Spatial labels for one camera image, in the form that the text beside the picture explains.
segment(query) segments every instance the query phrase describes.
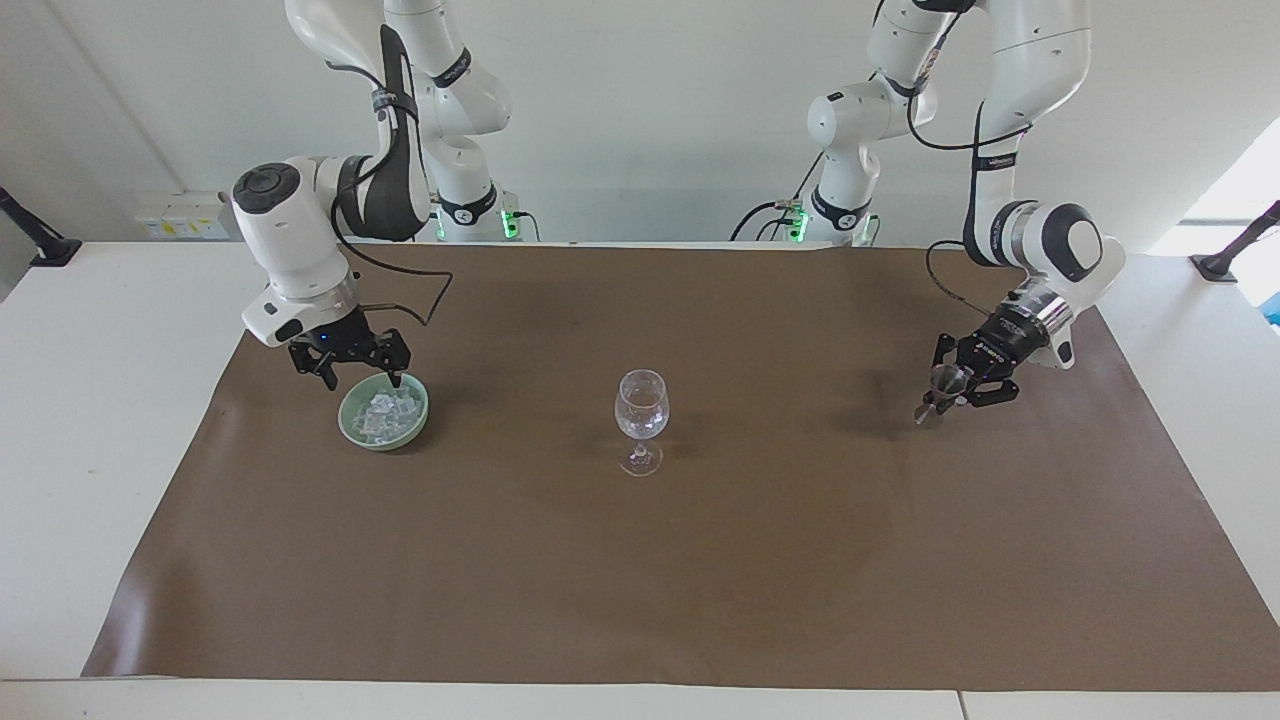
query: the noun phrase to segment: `black joint cap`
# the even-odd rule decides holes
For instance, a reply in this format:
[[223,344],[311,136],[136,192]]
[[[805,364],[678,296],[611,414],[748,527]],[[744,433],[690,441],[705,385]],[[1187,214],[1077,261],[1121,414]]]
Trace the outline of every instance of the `black joint cap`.
[[265,215],[297,192],[302,173],[287,163],[259,165],[236,181],[236,205],[250,215]]

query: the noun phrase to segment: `green bowl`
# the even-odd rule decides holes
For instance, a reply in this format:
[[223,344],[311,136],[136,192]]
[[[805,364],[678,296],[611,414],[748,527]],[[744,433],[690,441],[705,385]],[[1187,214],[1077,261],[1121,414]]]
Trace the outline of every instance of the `green bowl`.
[[369,401],[372,400],[375,395],[378,395],[380,391],[384,389],[385,391],[394,389],[392,387],[390,378],[387,377],[387,373],[379,373],[371,378],[365,378],[364,380],[358,382],[356,387],[351,388],[351,392],[347,393],[347,397],[342,398],[342,405],[338,406],[338,429],[342,430],[342,434],[351,442],[358,445],[360,447],[364,447],[365,450],[372,450],[374,452],[388,452],[392,450],[398,450],[412,442],[413,438],[416,438],[417,434],[422,432],[422,428],[426,427],[426,415],[428,411],[430,410],[431,402],[426,396],[426,386],[424,386],[422,382],[415,378],[413,375],[402,374],[401,386],[413,388],[415,391],[417,391],[419,395],[422,396],[422,416],[419,418],[417,421],[413,423],[413,427],[410,428],[403,436],[385,445],[372,445],[365,442],[364,433],[352,432],[349,429],[351,421],[355,420],[356,415],[360,414],[360,409],[364,407],[365,405],[369,405]]

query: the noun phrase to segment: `brown table mat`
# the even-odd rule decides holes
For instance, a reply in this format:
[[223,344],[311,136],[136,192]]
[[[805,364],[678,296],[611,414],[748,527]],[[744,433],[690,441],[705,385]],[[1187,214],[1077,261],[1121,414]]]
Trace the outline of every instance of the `brown table mat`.
[[[925,433],[937,333],[980,318],[919,251],[371,251],[458,275],[430,331],[376,315],[424,434],[358,450],[342,392],[246,337],[86,676],[1280,689],[1280,629],[1096,313],[1075,369]],[[984,304],[1020,281],[940,255]],[[367,302],[434,295],[353,265]],[[646,479],[617,468],[634,368],[672,398]]]

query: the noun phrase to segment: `wine glass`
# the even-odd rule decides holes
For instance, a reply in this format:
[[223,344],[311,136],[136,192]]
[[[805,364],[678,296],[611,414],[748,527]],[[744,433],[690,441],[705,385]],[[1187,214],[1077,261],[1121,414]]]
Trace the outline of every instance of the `wine glass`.
[[623,375],[613,402],[613,416],[618,428],[636,441],[630,455],[620,462],[622,469],[636,478],[657,473],[662,465],[662,448],[652,441],[671,418],[671,400],[662,375],[653,370],[631,370]]

